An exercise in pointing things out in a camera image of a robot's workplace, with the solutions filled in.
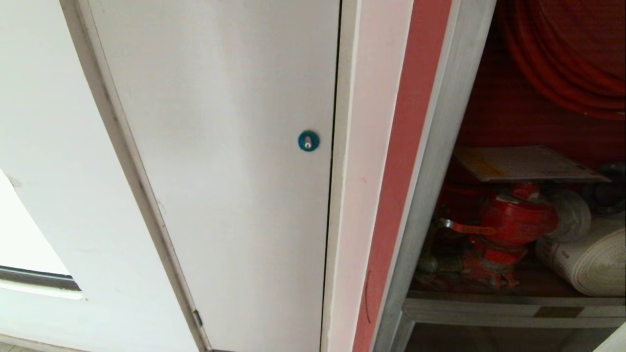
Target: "white door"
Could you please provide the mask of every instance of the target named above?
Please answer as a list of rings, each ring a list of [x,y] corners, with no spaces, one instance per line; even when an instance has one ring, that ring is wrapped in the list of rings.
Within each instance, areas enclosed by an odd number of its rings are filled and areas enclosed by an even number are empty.
[[[57,1],[0,1],[0,169],[63,262],[50,270],[67,268],[81,289],[2,282],[0,334],[92,352],[198,350]]]
[[[339,0],[90,6],[212,348],[318,351]]]

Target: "rolled hose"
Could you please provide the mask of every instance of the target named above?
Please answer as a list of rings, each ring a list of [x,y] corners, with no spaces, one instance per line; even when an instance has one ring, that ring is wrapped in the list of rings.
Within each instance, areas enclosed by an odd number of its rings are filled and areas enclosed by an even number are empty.
[[[626,296],[626,226],[624,219],[596,218],[576,242],[539,239],[537,257],[578,292],[595,297]]]
[[[579,9],[581,7],[575,7],[572,11],[581,11]],[[501,3],[498,19],[515,63],[543,96],[582,115],[624,120],[624,79],[593,65],[584,54],[572,48],[564,36],[578,33],[556,30],[542,1]],[[616,41],[613,45],[623,46],[624,43]]]

